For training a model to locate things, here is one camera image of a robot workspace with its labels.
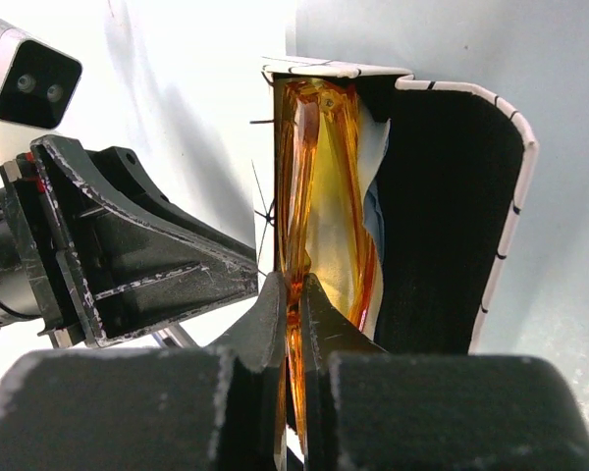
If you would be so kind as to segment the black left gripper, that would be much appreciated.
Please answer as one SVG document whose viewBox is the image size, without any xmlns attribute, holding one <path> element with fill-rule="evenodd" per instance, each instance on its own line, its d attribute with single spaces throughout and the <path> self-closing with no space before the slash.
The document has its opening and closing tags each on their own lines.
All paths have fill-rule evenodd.
<svg viewBox="0 0 589 471">
<path fill-rule="evenodd" d="M 40 319 L 56 348 L 134 340 L 258 292 L 254 247 L 170 202 L 123 147 L 48 134 L 0 165 L 0 330 Z M 166 239 L 103 252 L 103 210 Z"/>
</svg>

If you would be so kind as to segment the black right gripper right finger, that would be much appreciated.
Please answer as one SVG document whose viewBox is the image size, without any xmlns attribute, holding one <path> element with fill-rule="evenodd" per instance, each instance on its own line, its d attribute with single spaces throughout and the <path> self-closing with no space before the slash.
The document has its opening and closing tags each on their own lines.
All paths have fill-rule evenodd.
<svg viewBox="0 0 589 471">
<path fill-rule="evenodd" d="M 307 276 L 300 298 L 309 470 L 589 470 L 589 432 L 533 356 L 392 354 Z"/>
</svg>

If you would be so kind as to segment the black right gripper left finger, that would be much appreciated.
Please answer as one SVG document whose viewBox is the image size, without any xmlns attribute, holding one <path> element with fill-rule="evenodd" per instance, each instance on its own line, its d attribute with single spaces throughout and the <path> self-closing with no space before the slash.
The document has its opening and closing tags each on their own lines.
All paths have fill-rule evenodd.
<svg viewBox="0 0 589 471">
<path fill-rule="evenodd" d="M 0 382 L 0 470 L 283 470 L 284 278 L 203 348 L 38 350 Z"/>
</svg>

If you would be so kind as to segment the white geometric glasses case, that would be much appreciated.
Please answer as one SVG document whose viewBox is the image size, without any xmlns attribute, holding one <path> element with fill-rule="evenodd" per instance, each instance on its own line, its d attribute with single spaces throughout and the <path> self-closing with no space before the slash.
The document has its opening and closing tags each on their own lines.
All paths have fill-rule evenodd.
<svg viewBox="0 0 589 471">
<path fill-rule="evenodd" d="M 480 85 L 401 68 L 266 57 L 262 72 L 353 85 L 389 124 L 376 176 L 384 293 L 373 338 L 392 353 L 470 351 L 536 164 L 528 121 Z"/>
</svg>

